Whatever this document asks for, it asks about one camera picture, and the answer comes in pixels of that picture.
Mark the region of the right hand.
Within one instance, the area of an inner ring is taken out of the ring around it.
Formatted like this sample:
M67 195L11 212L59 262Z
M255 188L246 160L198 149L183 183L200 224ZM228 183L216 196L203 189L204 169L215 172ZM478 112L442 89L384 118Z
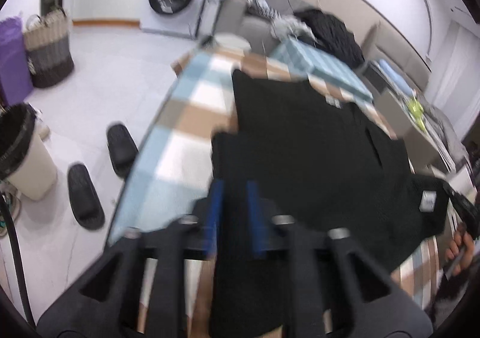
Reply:
M476 241L461 222L452 235L445 252L443 274L447 280L460 276L473 277L479 270L479 253Z

